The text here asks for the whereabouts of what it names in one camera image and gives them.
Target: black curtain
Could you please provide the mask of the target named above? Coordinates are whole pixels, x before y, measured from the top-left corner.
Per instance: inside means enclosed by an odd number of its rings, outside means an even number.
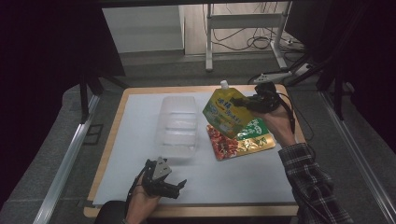
[[[97,6],[2,1],[0,33],[3,204],[56,120],[64,92],[82,73],[124,72]]]

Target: yellow snack bag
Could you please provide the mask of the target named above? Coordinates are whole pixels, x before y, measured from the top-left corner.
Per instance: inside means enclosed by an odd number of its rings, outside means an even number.
[[[230,88],[226,80],[222,80],[220,85],[221,88],[213,92],[203,113],[207,121],[219,132],[234,138],[254,118],[245,107],[235,106],[231,102],[233,98],[247,98],[244,94]]]

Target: metal frame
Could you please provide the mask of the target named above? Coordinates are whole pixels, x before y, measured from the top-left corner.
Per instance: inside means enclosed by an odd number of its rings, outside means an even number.
[[[238,15],[212,15],[212,4],[207,4],[206,20],[206,71],[213,71],[213,50],[212,50],[212,29],[233,29],[233,28],[266,28],[277,27],[276,38],[271,41],[271,48],[276,56],[277,63],[281,70],[287,69],[285,60],[279,49],[279,42],[286,20],[289,15],[291,1],[286,5],[282,13],[272,14],[238,14]]]
[[[96,109],[99,99],[100,97],[97,95],[94,95],[91,98],[89,105],[90,113],[86,121],[78,125],[76,133],[72,139],[72,142],[70,143],[69,148],[66,151],[66,154],[64,155],[64,159],[62,160],[59,170],[56,173],[56,176],[54,177],[52,184],[49,187],[46,198],[44,199],[40,209],[38,210],[37,216],[35,217],[34,221],[35,224],[49,223],[52,212],[55,209],[55,205],[58,202],[62,190],[64,189],[64,184],[66,183],[70,171],[73,168],[73,164],[76,160],[79,149],[81,148],[84,137],[88,131],[88,128],[91,125],[93,113]]]
[[[352,159],[354,160],[356,166],[361,172],[361,176],[364,178],[368,188],[373,193],[373,196],[378,203],[379,208],[383,212],[384,217],[389,224],[396,223],[396,209],[395,205],[392,202],[392,199],[385,191],[381,182],[377,179],[374,171],[370,167],[370,164],[365,159],[364,155],[361,153],[361,149],[355,142],[352,134],[349,132],[348,127],[332,109],[332,99],[330,98],[329,94],[327,92],[320,91],[319,96],[321,96],[321,98],[323,99],[323,102],[327,107],[332,121],[334,122],[338,132],[343,137]]]

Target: metal rail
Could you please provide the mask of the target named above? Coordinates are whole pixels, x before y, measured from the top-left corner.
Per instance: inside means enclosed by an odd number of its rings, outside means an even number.
[[[64,189],[64,184],[66,183],[67,178],[69,177],[70,171],[73,168],[73,164],[78,155],[79,149],[81,148],[82,142],[85,138],[85,135],[88,131],[88,128],[91,125],[93,113],[96,109],[96,106],[99,102],[100,97],[94,95],[91,98],[89,105],[89,116],[85,123],[79,124],[76,130],[76,133],[70,143],[69,148],[64,155],[64,159],[59,167],[56,176],[54,177],[52,184],[49,187],[49,191],[41,204],[40,209],[38,210],[37,216],[35,217],[35,224],[44,224],[50,221],[50,217],[52,215],[53,210],[55,209],[55,205],[58,202],[59,196]]]
[[[387,219],[389,224],[395,224],[396,209],[391,198],[385,191],[380,181],[377,179],[374,171],[370,167],[370,164],[361,153],[361,149],[353,139],[353,136],[349,132],[348,127],[342,120],[338,118],[338,116],[334,112],[332,107],[332,100],[330,99],[329,94],[320,91],[319,96],[323,99],[323,102],[325,103],[327,110],[332,117],[332,121],[334,122],[338,132],[342,135],[346,143],[347,149],[352,156],[352,159],[358,166],[361,175],[363,176],[368,188],[373,193],[381,211],[384,213],[385,218]]]

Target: gray floor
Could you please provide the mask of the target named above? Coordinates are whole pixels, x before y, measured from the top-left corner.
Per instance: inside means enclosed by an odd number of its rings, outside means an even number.
[[[219,85],[227,79],[231,85],[247,84],[251,77],[261,72],[276,71],[276,60],[272,54],[217,55],[214,71],[205,71],[204,57],[147,56],[151,60],[133,64],[131,55],[122,55],[127,77],[122,81],[133,87],[148,86],[194,86]],[[296,87],[288,88],[296,114],[307,142],[316,150],[317,159],[323,169],[335,181],[335,194],[340,204],[350,213],[356,223],[388,223],[384,218],[372,192],[347,152],[346,143],[330,118],[323,100],[315,88],[317,76],[311,77]],[[82,214],[97,165],[106,143],[122,89],[101,79],[105,92],[101,95],[92,125],[103,125],[96,145],[83,145],[70,173],[64,191],[52,214],[50,223],[93,223],[92,218]],[[356,111],[349,97],[344,97],[345,123],[361,151],[371,164],[378,180],[389,194],[396,199],[396,156],[380,136]],[[56,175],[80,120],[78,87],[64,94],[64,105],[51,132],[35,160],[5,203],[0,223],[32,223],[38,209]],[[232,223],[228,220],[152,220],[152,223]],[[280,223],[260,218],[245,218],[242,223]]]

